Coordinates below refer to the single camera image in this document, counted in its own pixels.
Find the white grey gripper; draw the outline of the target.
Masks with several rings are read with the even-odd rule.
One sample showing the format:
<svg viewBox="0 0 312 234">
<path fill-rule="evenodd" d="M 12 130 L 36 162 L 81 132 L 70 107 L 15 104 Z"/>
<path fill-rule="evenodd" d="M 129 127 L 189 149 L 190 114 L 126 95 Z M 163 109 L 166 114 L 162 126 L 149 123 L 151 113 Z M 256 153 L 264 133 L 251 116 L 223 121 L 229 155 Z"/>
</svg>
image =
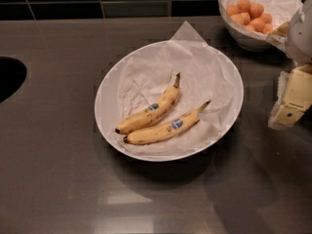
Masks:
<svg viewBox="0 0 312 234">
<path fill-rule="evenodd" d="M 286 54 L 301 64 L 278 78 L 277 100 L 268 127 L 281 131 L 295 124 L 312 105 L 312 0 L 293 15 L 286 35 Z"/>
</svg>

